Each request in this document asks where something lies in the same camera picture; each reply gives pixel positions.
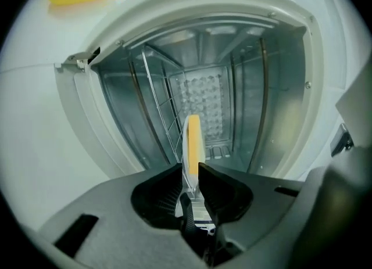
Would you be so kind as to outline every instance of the screw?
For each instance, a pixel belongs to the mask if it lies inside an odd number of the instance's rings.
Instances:
[[[119,40],[119,41],[116,41],[115,42],[115,45],[116,46],[123,46],[123,44],[124,44],[124,41],[123,40]]]

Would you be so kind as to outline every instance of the black slot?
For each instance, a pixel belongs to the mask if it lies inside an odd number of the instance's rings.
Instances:
[[[299,191],[295,191],[294,189],[284,188],[282,186],[276,187],[274,191],[278,193],[282,193],[287,196],[291,196],[291,197],[297,197],[299,193]]]
[[[97,216],[81,215],[54,245],[69,257],[74,257],[97,221]]]
[[[195,224],[213,224],[212,220],[195,220]]]
[[[92,62],[92,60],[95,59],[96,56],[97,56],[98,54],[100,54],[100,52],[101,52],[101,48],[98,47],[98,48],[93,52],[92,56],[88,59],[88,64],[90,64],[90,63]]]

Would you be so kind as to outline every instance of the metal bracket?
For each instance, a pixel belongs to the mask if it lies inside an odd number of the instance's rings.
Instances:
[[[79,52],[70,55],[64,64],[75,64],[82,72],[85,72],[85,67],[88,65],[88,60],[94,56],[90,52]]]
[[[348,129],[344,123],[341,123],[336,136],[331,142],[331,156],[335,156],[343,151],[343,149],[349,150],[354,146],[353,140],[350,136]]]

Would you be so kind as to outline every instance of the metal rod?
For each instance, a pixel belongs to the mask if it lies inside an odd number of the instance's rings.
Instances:
[[[241,55],[240,56],[240,62],[241,62],[241,65],[242,65],[242,79],[241,79],[241,89],[242,89],[242,93],[241,93],[241,99],[242,99],[242,102],[241,102],[241,104],[239,105],[239,108],[240,109],[242,109],[242,121],[241,121],[241,125],[240,125],[240,129],[239,129],[239,131],[241,132],[241,134],[244,132],[244,125],[245,125],[245,123],[244,123],[244,111],[243,111],[243,109],[244,109],[244,104],[245,104],[245,88],[244,88],[244,82],[245,82],[245,77],[246,77],[246,72],[245,72],[245,66],[244,66],[244,64],[243,64],[243,59],[244,59],[244,56],[243,55]],[[242,142],[243,142],[243,137],[242,136],[240,136],[239,137],[239,147],[241,148],[242,147]]]
[[[196,196],[195,196],[195,192],[194,192],[194,190],[191,188],[190,182],[188,182],[188,180],[187,180],[186,173],[182,171],[182,175],[184,176],[185,181],[186,181],[186,184],[187,184],[188,188],[190,189],[192,195],[193,195],[194,198],[195,198],[195,197],[196,197]]]
[[[164,101],[164,102],[162,102],[161,104],[159,104],[159,106],[160,106],[160,107],[163,106],[164,104],[166,104],[167,102],[169,102],[170,100],[174,99],[175,97],[177,97],[177,96],[179,96],[179,95],[181,95],[181,94],[182,94],[182,93],[179,93],[179,94],[176,94],[176,95],[172,96],[171,98],[169,98],[169,99],[167,99],[166,101]]]
[[[266,108],[267,108],[267,100],[269,98],[269,64],[267,61],[267,51],[265,46],[265,41],[263,38],[260,39],[260,46],[262,52],[262,65],[263,65],[263,99],[262,99],[262,111],[261,111],[261,119],[257,133],[257,140],[255,144],[255,148],[252,153],[251,161],[249,162],[249,167],[247,173],[250,173],[253,169],[253,165],[256,163],[257,154],[262,147],[262,132],[264,127],[264,122],[266,118]]]
[[[160,60],[162,60],[162,61],[164,61],[166,63],[169,63],[169,64],[171,64],[172,66],[175,66],[178,69],[182,69],[183,68],[183,66],[181,65],[181,63],[179,63],[175,59],[171,58],[169,55],[167,55],[166,53],[162,52],[160,49],[157,49],[154,46],[150,46],[150,45],[145,45],[145,47],[148,48],[148,49],[150,49],[151,51],[153,51],[154,55],[157,58],[159,58]]]
[[[235,63],[234,63],[233,54],[230,55],[230,63],[231,63],[231,79],[232,79],[232,109],[233,109],[231,151],[234,152],[235,134],[236,134],[236,127],[237,127],[237,87],[236,87],[236,81],[235,81]]]
[[[188,89],[188,84],[187,84],[187,79],[186,79],[185,69],[182,69],[182,73],[183,73],[183,75],[184,75],[184,80],[185,80],[185,81],[184,81],[184,84],[185,84],[185,87],[186,87],[185,95],[186,95],[186,98],[189,99],[190,92],[189,92],[189,89]],[[188,108],[188,111],[187,111],[187,115],[190,113],[190,109],[191,109],[190,100],[188,101],[188,104],[189,104],[189,108]]]
[[[147,125],[150,128],[150,131],[152,133],[152,136],[154,137],[155,142],[158,145],[158,147],[159,147],[159,149],[160,149],[160,151],[162,153],[162,156],[164,157],[165,161],[168,164],[170,164],[170,161],[169,161],[169,159],[167,157],[167,154],[165,153],[165,150],[163,148],[163,145],[160,142],[159,136],[156,133],[155,127],[153,126],[153,123],[152,123],[151,118],[150,118],[150,114],[149,114],[149,112],[147,110],[145,99],[144,99],[144,96],[142,95],[142,92],[141,92],[141,89],[140,89],[140,85],[138,83],[138,78],[137,78],[137,75],[135,73],[135,68],[134,68],[134,65],[133,65],[133,61],[132,60],[128,60],[128,63],[129,63],[129,71],[130,71],[131,76],[132,76],[132,79],[133,79],[134,88],[135,88],[135,91],[137,93],[137,97],[138,97],[139,103],[140,103],[140,105],[142,107],[142,112],[145,115],[145,120],[147,122]]]
[[[180,139],[181,139],[181,136],[182,136],[182,133],[180,133],[180,135],[178,136],[178,139],[177,139],[177,143],[176,143],[176,147],[175,147],[175,149],[176,149],[177,146],[178,146],[178,143],[179,143],[179,141],[180,141]]]
[[[178,120],[177,117],[178,117],[178,115],[181,113],[181,111],[182,111],[182,109],[180,109],[180,111],[178,111],[178,113],[176,114],[176,116],[175,116],[175,118],[174,118],[172,124],[171,124],[170,127],[168,128],[167,132],[169,132],[170,129],[172,128],[173,124],[174,124],[175,122],[177,122],[177,120]]]
[[[179,92],[177,95],[172,96],[171,84],[169,82],[169,79],[167,78],[167,73],[165,72],[165,67],[164,67],[163,63],[162,63],[162,73],[163,73],[163,76],[164,76],[164,83],[165,83],[166,91],[168,93],[169,100],[173,99],[172,101],[170,101],[170,108],[172,110],[173,115],[175,115],[174,118],[176,120],[177,129],[178,129],[179,133],[181,133],[181,124],[180,124],[180,120],[178,119],[178,115],[180,114],[181,110],[176,115],[176,103],[174,101],[174,98],[176,96],[181,95],[182,93]]]
[[[239,34],[235,36],[235,38],[227,44],[225,49],[219,54],[216,61],[221,62],[226,55],[228,55],[235,47],[237,47],[239,44],[243,43],[244,40],[249,38],[251,35],[249,35],[245,30],[242,30]]]
[[[183,68],[179,71],[172,72],[172,74],[169,75],[169,78],[180,75],[180,74],[183,74],[183,72],[190,73],[192,71],[200,71],[200,70],[205,70],[205,69],[211,69],[211,68],[214,68],[214,67],[225,67],[225,65],[226,64],[224,64],[224,63],[209,63],[209,64],[204,64],[203,66],[185,67],[185,68]]]
[[[166,133],[166,135],[167,135],[167,138],[168,138],[168,141],[169,141],[170,147],[172,148],[173,154],[174,154],[174,156],[176,157],[176,161],[177,161],[177,163],[179,163],[180,160],[179,160],[179,158],[178,158],[178,156],[177,156],[177,154],[176,154],[176,150],[175,150],[175,148],[173,147],[172,141],[171,141],[171,139],[170,139],[170,135],[169,135],[169,133],[167,132],[167,126],[166,126],[166,124],[165,124],[165,121],[164,121],[164,118],[163,118],[163,115],[162,115],[162,111],[161,111],[160,106],[159,106],[158,97],[156,96],[155,88],[154,88],[154,86],[153,86],[153,82],[152,82],[152,78],[151,78],[151,74],[150,74],[149,66],[148,66],[148,64],[147,64],[147,60],[146,60],[145,46],[144,46],[143,49],[142,49],[142,58],[144,59],[144,64],[145,64],[145,68],[146,68],[147,78],[148,78],[149,83],[150,83],[150,88],[151,88],[151,91],[152,91],[153,98],[154,98],[154,100],[155,100],[156,108],[158,109],[159,116],[160,116],[160,119],[161,119],[161,121],[162,121],[162,124],[163,124],[164,130],[165,130],[165,133]]]

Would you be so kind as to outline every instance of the metal oven rack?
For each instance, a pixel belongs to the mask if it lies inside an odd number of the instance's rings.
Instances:
[[[179,109],[179,111],[176,111],[176,104],[174,102],[174,99],[177,96],[181,95],[181,93],[179,92],[176,95],[172,95],[171,94],[170,84],[169,84],[169,81],[168,81],[168,78],[167,78],[165,69],[164,69],[164,67],[162,67],[162,73],[163,73],[164,80],[165,80],[165,86],[166,86],[166,91],[167,91],[168,98],[164,102],[159,103],[158,96],[156,95],[155,87],[154,87],[154,84],[153,84],[153,81],[152,81],[152,76],[151,76],[151,73],[150,73],[150,69],[149,69],[149,66],[148,66],[148,63],[147,63],[146,48],[148,48],[151,51],[153,51],[154,53],[156,53],[157,57],[160,57],[162,60],[167,61],[168,63],[172,64],[173,66],[175,66],[176,68],[178,68],[179,70],[181,70],[182,73],[183,73],[183,76],[185,77],[184,68],[178,62],[176,62],[176,61],[174,61],[174,60],[166,57],[165,55],[163,55],[162,53],[160,53],[154,47],[151,47],[149,45],[144,45],[143,46],[143,48],[142,48],[142,58],[144,60],[144,66],[145,66],[147,78],[149,80],[151,92],[152,92],[153,98],[155,100],[156,108],[158,110],[159,117],[160,117],[160,119],[162,121],[162,125],[163,125],[163,128],[165,130],[165,133],[167,135],[167,139],[168,139],[169,144],[171,146],[171,149],[172,149],[172,152],[174,154],[174,157],[176,158],[177,163],[182,163],[182,160],[183,160],[182,151],[181,151],[181,156],[178,156],[178,154],[177,154],[177,148],[178,148],[178,146],[182,146],[182,140],[183,140],[183,128],[184,128],[184,124],[181,125],[180,124],[180,119],[179,119],[179,115],[180,115],[180,113],[182,111],[182,108]],[[162,106],[165,105],[168,102],[171,105],[171,109],[172,109],[173,117],[174,117],[169,127],[167,127],[167,125],[165,123],[165,120],[164,120],[164,117],[163,117],[163,113],[162,113]],[[177,138],[176,144],[173,144],[173,142],[172,142],[172,140],[170,138],[170,134],[169,134],[169,132],[170,132],[171,128],[173,127],[173,125],[176,125],[177,126],[177,130],[178,130],[178,138]],[[191,189],[190,184],[188,182],[188,179],[187,179],[185,173],[183,173],[183,174],[184,174],[184,178],[186,180],[186,183],[187,183],[189,189],[191,190],[192,193],[194,193],[195,190]]]

